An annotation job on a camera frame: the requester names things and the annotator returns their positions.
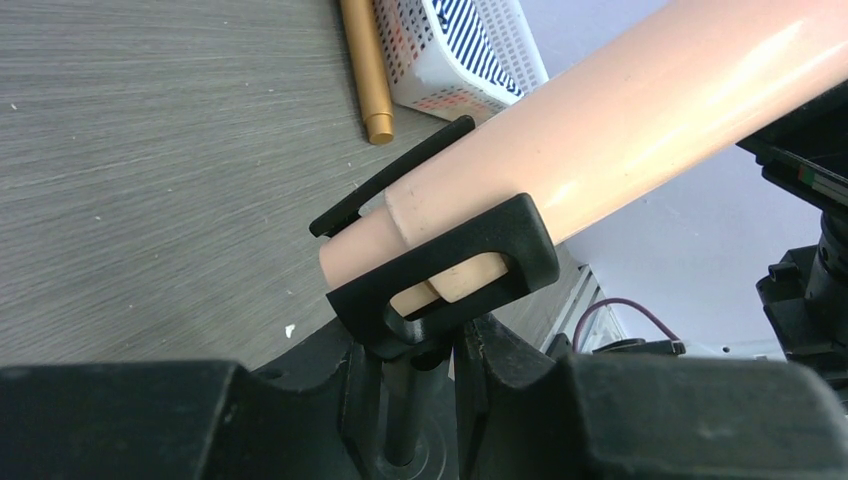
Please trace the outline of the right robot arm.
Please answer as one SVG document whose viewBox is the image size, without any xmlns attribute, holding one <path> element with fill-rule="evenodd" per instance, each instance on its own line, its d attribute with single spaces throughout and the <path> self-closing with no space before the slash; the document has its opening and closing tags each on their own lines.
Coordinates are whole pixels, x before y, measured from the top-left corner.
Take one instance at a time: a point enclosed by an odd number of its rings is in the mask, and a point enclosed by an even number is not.
<svg viewBox="0 0 848 480">
<path fill-rule="evenodd" d="M 847 399 L 847 85 L 739 141 L 762 177 L 821 212 L 816 244 L 790 249 L 756 289 L 786 358 Z"/>
</svg>

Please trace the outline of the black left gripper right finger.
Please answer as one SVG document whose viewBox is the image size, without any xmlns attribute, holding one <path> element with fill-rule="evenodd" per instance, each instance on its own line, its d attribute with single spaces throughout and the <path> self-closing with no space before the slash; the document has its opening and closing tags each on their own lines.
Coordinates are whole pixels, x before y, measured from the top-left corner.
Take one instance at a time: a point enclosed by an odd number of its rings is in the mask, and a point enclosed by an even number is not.
<svg viewBox="0 0 848 480">
<path fill-rule="evenodd" d="M 552 359 L 494 317 L 454 337 L 464 479 L 843 479 L 847 421 L 811 370 L 660 355 Z"/>
</svg>

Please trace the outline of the pink microphone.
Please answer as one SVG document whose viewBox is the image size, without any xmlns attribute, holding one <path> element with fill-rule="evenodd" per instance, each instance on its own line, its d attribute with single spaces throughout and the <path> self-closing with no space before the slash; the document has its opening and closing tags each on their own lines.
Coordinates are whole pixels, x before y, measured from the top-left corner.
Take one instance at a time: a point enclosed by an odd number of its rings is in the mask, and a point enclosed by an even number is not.
<svg viewBox="0 0 848 480">
<path fill-rule="evenodd" d="M 847 77 L 843 1 L 671 1 L 393 182 L 340 287 L 517 194 L 561 243 Z"/>
</svg>

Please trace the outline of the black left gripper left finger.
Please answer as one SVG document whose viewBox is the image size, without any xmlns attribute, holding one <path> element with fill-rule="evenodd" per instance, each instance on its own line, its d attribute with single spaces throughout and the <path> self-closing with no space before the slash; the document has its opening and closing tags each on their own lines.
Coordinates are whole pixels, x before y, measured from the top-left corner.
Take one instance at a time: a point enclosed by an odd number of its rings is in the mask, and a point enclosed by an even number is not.
<svg viewBox="0 0 848 480">
<path fill-rule="evenodd" d="M 10 366 L 5 479 L 361 479 L 379 364 L 333 321 L 257 370 L 232 360 Z"/>
</svg>

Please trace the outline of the black shock mount stand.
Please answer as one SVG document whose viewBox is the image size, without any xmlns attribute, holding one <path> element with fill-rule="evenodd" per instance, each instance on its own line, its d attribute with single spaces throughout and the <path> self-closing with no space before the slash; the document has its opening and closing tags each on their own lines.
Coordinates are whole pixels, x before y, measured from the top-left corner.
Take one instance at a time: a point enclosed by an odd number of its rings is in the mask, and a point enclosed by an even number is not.
<svg viewBox="0 0 848 480">
<path fill-rule="evenodd" d="M 493 412 L 479 330 L 493 311 L 555 282 L 560 267 L 526 193 L 410 247 L 393 221 L 363 214 L 377 194 L 474 130 L 461 116 L 348 194 L 309 227 L 327 240 L 358 228 L 395 256 L 332 280 L 328 300 L 355 345 L 341 438 L 366 479 L 467 479 Z"/>
</svg>

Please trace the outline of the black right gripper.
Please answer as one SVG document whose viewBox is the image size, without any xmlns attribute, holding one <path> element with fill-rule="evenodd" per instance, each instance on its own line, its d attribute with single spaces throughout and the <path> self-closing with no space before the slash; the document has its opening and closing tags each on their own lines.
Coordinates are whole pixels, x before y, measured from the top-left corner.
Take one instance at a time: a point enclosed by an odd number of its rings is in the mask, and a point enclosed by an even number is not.
<svg viewBox="0 0 848 480">
<path fill-rule="evenodd" d="M 847 84 L 740 140 L 764 179 L 824 212 L 847 210 Z"/>
</svg>

